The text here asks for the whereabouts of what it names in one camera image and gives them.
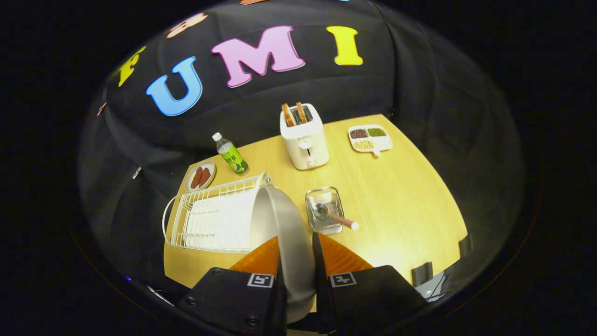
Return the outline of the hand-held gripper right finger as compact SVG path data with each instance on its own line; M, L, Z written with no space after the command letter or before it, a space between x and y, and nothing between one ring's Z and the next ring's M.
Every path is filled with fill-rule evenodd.
M316 313L329 336L404 332L427 301L392 266L371 266L326 235L312 235Z

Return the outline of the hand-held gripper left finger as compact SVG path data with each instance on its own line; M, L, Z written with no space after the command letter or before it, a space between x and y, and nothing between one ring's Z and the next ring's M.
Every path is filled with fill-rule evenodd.
M196 320L227 335L285 336L286 287L278 238L261 244L232 268L211 268L180 300Z

